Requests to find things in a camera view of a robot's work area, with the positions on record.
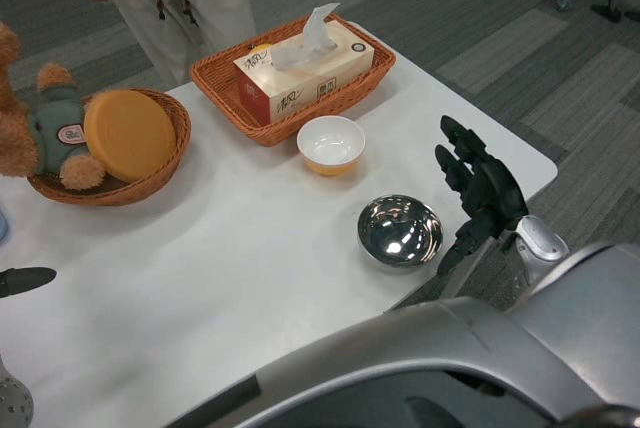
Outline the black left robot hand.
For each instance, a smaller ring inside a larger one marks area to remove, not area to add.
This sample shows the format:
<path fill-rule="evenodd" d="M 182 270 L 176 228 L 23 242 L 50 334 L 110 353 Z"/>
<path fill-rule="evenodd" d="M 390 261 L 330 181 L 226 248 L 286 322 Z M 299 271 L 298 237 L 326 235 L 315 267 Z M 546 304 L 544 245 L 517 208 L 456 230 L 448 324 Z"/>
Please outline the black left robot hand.
<path fill-rule="evenodd" d="M 0 297 L 25 293 L 42 287 L 56 278 L 56 271 L 48 267 L 10 268 L 0 273 Z"/>

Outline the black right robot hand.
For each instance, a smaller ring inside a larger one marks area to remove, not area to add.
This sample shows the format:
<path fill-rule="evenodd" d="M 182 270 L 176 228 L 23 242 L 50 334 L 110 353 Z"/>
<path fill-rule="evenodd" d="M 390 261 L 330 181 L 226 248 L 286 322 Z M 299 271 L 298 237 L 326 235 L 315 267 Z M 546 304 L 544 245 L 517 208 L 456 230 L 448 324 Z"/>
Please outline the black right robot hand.
<path fill-rule="evenodd" d="M 486 151 L 474 131 L 446 115 L 441 117 L 440 129 L 454 150 L 438 145 L 435 157 L 445 182 L 460 195 L 462 209 L 469 217 L 438 265 L 437 276 L 443 278 L 488 239 L 515 227 L 529 211 L 512 173 Z"/>

